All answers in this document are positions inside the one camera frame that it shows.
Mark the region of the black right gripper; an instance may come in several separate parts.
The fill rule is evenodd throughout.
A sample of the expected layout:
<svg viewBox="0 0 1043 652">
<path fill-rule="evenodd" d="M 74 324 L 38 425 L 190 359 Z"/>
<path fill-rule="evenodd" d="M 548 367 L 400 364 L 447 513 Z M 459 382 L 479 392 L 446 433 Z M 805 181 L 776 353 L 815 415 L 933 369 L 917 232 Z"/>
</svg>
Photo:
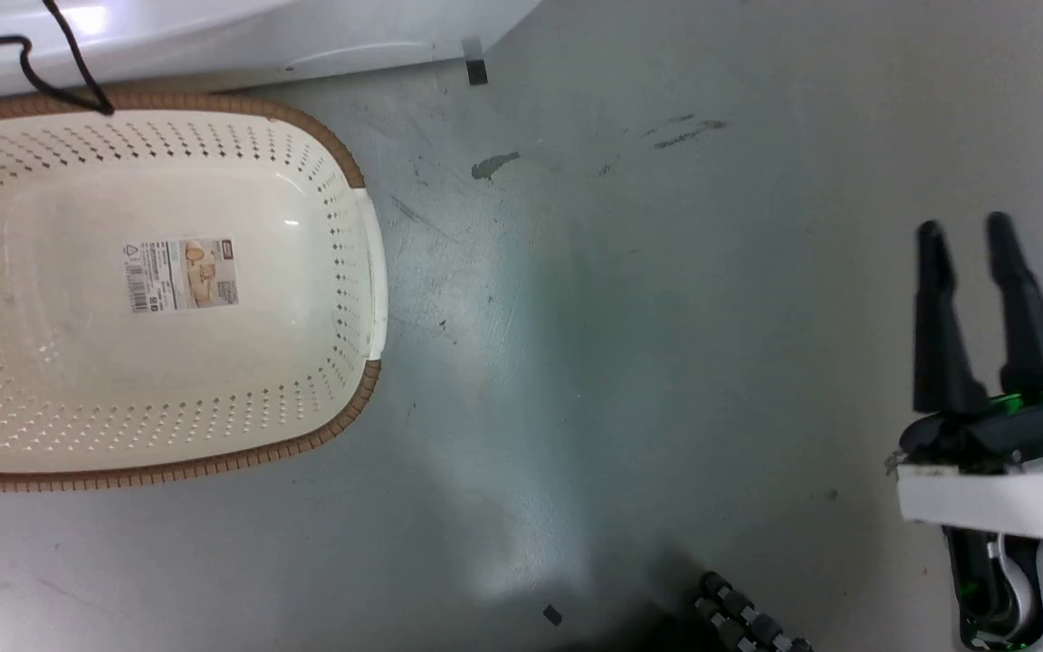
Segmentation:
<svg viewBox="0 0 1043 652">
<path fill-rule="evenodd" d="M 1006 396 L 990 401 L 971 372 L 951 251 L 927 220 L 915 232 L 912 406 L 941 414 L 904 429 L 889 467 L 909 523 L 1043 540 L 1043 395 L 1035 395 L 1043 393 L 1043 292 L 1006 212 L 988 215 L 986 235 L 1003 310 Z"/>
</svg>

